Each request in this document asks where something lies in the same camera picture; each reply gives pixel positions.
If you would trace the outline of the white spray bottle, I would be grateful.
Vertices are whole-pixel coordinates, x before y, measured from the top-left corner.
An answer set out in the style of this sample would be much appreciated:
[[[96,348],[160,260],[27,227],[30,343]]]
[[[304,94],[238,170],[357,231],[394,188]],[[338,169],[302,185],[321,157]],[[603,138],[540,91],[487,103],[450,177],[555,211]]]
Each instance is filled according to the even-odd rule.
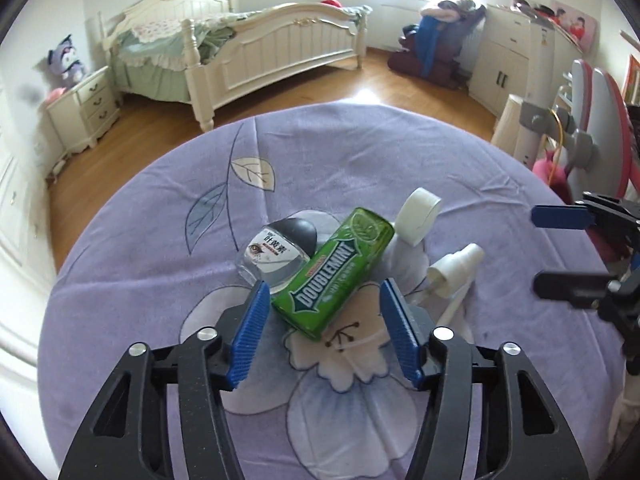
[[[475,243],[442,256],[426,270],[426,287],[413,297],[423,306],[432,297],[447,300],[447,307],[436,316],[437,325],[450,325],[475,280],[478,267],[485,259],[484,249]]]

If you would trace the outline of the white bottle cap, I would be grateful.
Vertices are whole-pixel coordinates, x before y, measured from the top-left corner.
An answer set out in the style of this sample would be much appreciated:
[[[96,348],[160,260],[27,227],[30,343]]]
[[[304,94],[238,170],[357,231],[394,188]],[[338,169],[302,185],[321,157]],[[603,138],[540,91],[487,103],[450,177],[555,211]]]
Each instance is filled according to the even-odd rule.
[[[397,236],[406,244],[416,247],[430,232],[442,208],[442,199],[427,191],[416,188],[400,208],[394,229]]]

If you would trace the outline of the green doublemint gum box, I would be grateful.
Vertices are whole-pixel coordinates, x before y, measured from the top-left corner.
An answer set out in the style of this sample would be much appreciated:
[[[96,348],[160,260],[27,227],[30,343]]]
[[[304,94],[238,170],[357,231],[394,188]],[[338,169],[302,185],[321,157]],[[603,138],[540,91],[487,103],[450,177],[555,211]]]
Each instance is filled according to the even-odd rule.
[[[294,278],[271,300],[296,330],[318,340],[345,301],[381,260],[395,229],[385,218],[357,207]]]

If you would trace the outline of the clear eye drop bottle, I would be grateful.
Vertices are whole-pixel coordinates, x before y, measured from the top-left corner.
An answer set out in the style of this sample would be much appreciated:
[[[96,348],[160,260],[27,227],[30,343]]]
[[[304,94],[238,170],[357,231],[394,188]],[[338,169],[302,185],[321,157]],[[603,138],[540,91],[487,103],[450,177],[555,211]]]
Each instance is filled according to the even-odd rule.
[[[248,284],[263,281],[274,295],[306,266],[316,247],[317,229],[310,221],[285,218],[263,226],[239,252],[236,267]]]

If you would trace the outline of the white pole stand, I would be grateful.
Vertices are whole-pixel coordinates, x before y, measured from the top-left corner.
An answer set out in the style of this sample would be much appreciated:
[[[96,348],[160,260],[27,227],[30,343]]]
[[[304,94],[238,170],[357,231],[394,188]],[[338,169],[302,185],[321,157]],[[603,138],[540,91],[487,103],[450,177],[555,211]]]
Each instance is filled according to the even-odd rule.
[[[544,147],[544,135],[521,124],[522,105],[521,96],[508,96],[490,143],[523,166],[533,169]]]

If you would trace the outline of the pink grey study chair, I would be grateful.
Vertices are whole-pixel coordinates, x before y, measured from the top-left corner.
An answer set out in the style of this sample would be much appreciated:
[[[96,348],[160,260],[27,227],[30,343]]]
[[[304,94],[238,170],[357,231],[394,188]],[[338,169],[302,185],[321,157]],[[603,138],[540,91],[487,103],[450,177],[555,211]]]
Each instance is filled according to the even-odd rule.
[[[622,198],[631,179],[634,150],[631,123],[612,76],[578,58],[570,70],[570,107],[544,106],[526,96],[521,124],[555,140],[550,177],[559,174],[563,197],[573,203],[582,194]]]

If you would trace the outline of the white cabinet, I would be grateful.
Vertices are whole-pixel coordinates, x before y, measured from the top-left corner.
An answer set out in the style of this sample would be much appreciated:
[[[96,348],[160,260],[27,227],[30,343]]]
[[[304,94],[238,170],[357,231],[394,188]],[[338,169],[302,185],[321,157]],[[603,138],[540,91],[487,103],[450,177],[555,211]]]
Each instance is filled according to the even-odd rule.
[[[530,19],[502,6],[488,6],[469,94],[499,117],[510,94],[524,96],[528,77]]]

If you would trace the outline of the framed red photo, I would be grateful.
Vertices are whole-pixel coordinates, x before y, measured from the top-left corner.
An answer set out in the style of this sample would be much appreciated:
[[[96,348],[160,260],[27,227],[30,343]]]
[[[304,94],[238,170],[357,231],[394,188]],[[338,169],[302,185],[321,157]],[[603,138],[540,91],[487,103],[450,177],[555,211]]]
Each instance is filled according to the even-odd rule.
[[[550,2],[550,8],[553,11],[552,20],[573,38],[582,53],[589,53],[598,29],[597,20],[581,10],[556,0]]]

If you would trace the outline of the white wardrobe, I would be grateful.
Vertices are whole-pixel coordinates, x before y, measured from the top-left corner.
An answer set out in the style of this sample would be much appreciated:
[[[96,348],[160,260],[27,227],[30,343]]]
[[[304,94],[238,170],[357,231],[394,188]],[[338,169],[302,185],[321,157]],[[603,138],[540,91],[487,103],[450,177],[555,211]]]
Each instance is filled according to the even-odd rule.
[[[38,344],[55,267],[46,182],[1,93],[1,365],[37,381]]]

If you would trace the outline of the dark massage chair with clothes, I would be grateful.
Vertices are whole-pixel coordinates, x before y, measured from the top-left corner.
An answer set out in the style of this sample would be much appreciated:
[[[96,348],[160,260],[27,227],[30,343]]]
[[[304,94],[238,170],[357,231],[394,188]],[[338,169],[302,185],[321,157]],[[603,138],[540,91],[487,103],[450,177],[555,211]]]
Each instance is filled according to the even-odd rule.
[[[486,6],[477,6],[473,0],[426,4],[420,10],[420,21],[402,29],[400,49],[388,58],[388,68],[441,87],[456,88],[461,81],[457,57],[465,38],[485,16]]]

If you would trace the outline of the white nightstand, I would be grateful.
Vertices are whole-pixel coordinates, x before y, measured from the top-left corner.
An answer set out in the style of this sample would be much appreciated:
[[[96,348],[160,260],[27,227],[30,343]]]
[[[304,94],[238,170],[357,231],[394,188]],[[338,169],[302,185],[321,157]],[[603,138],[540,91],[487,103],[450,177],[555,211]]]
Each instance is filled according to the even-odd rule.
[[[118,97],[105,66],[46,106],[65,155],[95,148],[120,116]]]

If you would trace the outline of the purple plush toy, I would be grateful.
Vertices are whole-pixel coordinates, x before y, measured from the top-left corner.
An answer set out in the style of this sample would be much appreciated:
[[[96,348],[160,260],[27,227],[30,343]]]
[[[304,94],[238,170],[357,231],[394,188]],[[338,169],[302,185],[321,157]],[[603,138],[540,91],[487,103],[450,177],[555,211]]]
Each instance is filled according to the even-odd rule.
[[[48,66],[55,76],[61,78],[62,85],[67,89],[73,88],[87,76],[86,66],[79,58],[72,35],[66,36],[49,51]]]

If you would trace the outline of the white wooden bed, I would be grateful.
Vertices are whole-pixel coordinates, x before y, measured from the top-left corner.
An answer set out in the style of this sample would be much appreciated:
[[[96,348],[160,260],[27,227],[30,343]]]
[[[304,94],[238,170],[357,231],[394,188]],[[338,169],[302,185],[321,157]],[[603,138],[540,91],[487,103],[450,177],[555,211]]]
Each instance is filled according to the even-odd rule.
[[[216,110],[307,70],[366,55],[370,6],[285,3],[234,13],[228,0],[141,0],[101,44],[116,88]]]

